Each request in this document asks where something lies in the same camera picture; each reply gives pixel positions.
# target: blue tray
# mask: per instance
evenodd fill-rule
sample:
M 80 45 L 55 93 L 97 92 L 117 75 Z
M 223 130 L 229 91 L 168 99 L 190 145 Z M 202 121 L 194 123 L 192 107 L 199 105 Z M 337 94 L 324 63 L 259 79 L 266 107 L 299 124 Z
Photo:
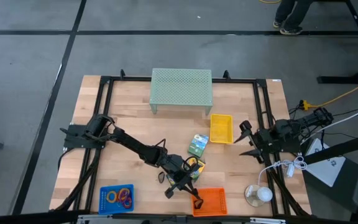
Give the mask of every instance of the blue tray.
M 118 192 L 123 188 L 128 188 L 131 191 L 130 196 L 132 199 L 132 206 L 130 208 L 124 208 L 124 206 L 122 206 L 122 204 L 119 202 L 109 203 L 106 200 L 107 194 L 110 191 L 113 190 L 118 194 Z M 109 214 L 115 214 L 115 213 L 132 212 L 134 210 L 134 206 L 135 206 L 135 192 L 134 192 L 133 184 L 105 186 L 105 187 L 100 188 L 99 214 L 109 215 Z

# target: shoe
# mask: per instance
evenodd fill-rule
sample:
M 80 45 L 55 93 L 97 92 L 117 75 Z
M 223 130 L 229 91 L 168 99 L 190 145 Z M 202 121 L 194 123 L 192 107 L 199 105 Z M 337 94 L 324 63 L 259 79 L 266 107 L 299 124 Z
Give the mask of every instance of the shoe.
M 277 22 L 276 20 L 273 21 L 273 27 L 276 29 L 280 28 L 282 24 L 283 22 Z
M 298 35 L 302 33 L 302 31 L 303 31 L 302 27 L 296 27 L 292 29 L 286 29 L 286 28 L 280 29 L 280 33 L 283 35 Z

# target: orange basket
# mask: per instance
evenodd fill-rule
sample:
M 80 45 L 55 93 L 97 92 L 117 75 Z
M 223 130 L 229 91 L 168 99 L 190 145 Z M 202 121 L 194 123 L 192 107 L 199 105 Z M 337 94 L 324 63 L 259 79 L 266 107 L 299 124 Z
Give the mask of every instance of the orange basket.
M 191 196 L 191 207 L 194 217 L 227 215 L 226 194 L 224 188 L 197 189 L 198 195 L 204 200 L 200 209 L 194 208 L 196 197 Z

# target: yellow plastic bin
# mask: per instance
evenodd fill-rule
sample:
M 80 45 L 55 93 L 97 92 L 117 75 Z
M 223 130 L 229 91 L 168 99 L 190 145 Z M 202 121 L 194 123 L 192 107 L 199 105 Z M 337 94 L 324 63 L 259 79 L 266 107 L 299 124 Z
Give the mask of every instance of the yellow plastic bin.
M 211 142 L 233 143 L 233 117 L 226 114 L 211 114 Z

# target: white light bulb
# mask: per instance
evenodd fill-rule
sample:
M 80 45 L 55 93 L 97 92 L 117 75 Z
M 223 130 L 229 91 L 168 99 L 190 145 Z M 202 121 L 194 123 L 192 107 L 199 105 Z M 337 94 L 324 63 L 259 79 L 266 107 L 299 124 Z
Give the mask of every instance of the white light bulb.
M 261 187 L 257 191 L 258 198 L 263 202 L 269 202 L 273 198 L 273 193 L 268 187 Z

